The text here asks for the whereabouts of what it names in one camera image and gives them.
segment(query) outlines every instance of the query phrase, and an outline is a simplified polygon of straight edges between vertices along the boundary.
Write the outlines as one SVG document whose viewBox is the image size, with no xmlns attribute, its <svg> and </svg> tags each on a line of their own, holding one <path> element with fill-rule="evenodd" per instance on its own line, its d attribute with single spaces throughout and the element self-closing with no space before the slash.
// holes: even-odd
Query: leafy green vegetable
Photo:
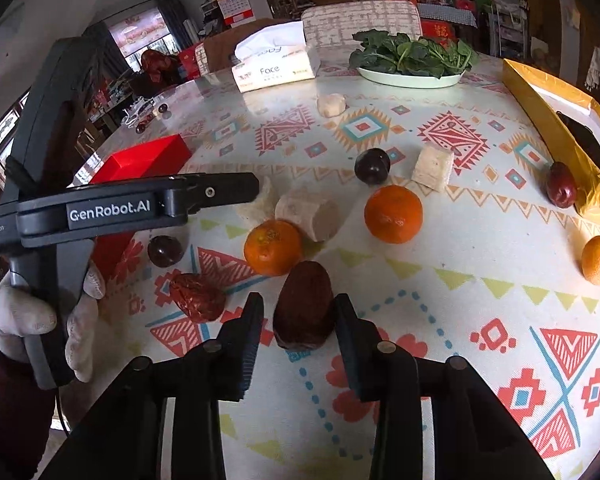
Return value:
<svg viewBox="0 0 600 480">
<path fill-rule="evenodd" d="M 391 36 L 386 30 L 374 28 L 355 33 L 353 39 L 362 44 L 363 50 L 351 53 L 351 68 L 441 78 L 461 74 L 478 63 L 478 55 L 462 40 L 448 40 L 445 45 L 427 38 L 411 41 L 403 32 Z"/>
</svg>

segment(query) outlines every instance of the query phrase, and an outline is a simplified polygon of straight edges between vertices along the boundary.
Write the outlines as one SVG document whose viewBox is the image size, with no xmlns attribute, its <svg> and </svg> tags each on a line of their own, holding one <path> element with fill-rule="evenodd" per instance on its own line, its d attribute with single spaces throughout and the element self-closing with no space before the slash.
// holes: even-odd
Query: maroon sleeve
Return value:
<svg viewBox="0 0 600 480">
<path fill-rule="evenodd" d="M 18 480 L 36 473 L 53 414 L 54 392 L 36 386 L 30 365 L 0 352 L 0 459 Z"/>
</svg>

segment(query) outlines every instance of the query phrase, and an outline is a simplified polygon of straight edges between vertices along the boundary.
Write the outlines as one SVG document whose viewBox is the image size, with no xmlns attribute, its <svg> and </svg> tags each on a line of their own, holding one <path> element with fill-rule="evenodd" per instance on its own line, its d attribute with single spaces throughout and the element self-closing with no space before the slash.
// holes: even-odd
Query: orange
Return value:
<svg viewBox="0 0 600 480">
<path fill-rule="evenodd" d="M 588 282 L 600 285 L 600 236 L 594 236 L 582 250 L 582 273 Z"/>
<path fill-rule="evenodd" d="M 366 201 L 365 224 L 383 242 L 403 244 L 422 227 L 422 202 L 405 187 L 381 187 Z"/>
<path fill-rule="evenodd" d="M 247 236 L 244 259 L 258 274 L 282 276 L 302 260 L 298 230 L 282 220 L 268 220 Z"/>
</svg>

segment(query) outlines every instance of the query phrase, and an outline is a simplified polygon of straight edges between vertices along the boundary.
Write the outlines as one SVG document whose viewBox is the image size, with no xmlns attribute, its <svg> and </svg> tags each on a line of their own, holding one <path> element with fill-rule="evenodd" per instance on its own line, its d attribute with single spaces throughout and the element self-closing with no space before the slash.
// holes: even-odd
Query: plate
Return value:
<svg viewBox="0 0 600 480">
<path fill-rule="evenodd" d="M 374 83 L 401 86 L 403 88 L 446 88 L 455 85 L 464 74 L 462 72 L 458 75 L 445 75 L 438 79 L 432 76 L 384 74 L 382 72 L 367 70 L 366 68 L 359 68 L 358 72 L 360 72 L 362 77 Z"/>
</svg>

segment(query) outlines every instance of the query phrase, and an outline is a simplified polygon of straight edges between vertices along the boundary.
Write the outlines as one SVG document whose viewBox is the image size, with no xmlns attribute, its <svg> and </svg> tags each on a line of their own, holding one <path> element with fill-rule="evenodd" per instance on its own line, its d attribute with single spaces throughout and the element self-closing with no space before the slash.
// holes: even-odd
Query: white glove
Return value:
<svg viewBox="0 0 600 480">
<path fill-rule="evenodd" d="M 10 272 L 0 282 L 0 352 L 8 358 L 28 363 L 23 337 L 51 332 L 56 313 L 38 298 L 10 285 Z M 84 293 L 75 306 L 66 329 L 69 336 L 64 356 L 79 381 L 86 383 L 93 372 L 93 337 L 98 320 L 98 303 L 104 296 L 104 279 L 92 263 L 84 277 Z"/>
</svg>

